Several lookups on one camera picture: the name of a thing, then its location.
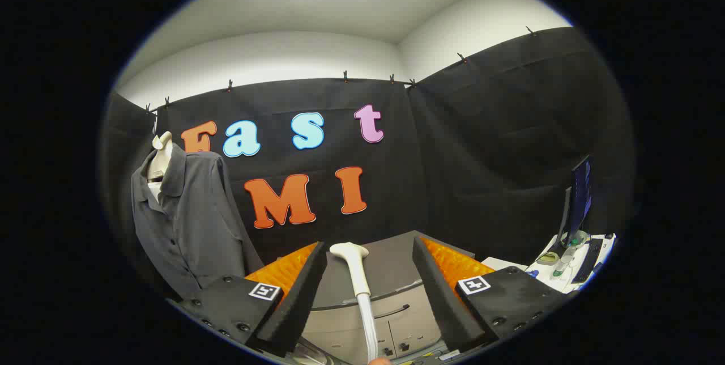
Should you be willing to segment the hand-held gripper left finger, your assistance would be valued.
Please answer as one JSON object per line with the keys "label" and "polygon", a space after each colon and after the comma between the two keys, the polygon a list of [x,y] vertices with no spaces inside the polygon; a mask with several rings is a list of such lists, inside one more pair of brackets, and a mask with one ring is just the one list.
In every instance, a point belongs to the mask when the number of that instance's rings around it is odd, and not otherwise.
{"label": "hand-held gripper left finger", "polygon": [[327,265],[326,246],[318,241],[246,277],[225,275],[170,304],[234,345],[283,358],[305,329]]}

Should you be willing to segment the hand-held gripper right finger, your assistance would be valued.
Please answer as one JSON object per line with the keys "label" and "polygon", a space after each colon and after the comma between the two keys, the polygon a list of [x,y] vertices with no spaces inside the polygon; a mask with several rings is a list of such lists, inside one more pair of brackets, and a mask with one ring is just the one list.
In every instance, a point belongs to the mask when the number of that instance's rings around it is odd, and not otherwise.
{"label": "hand-held gripper right finger", "polygon": [[446,347],[461,354],[523,333],[569,298],[518,267],[493,270],[424,236],[412,259]]}

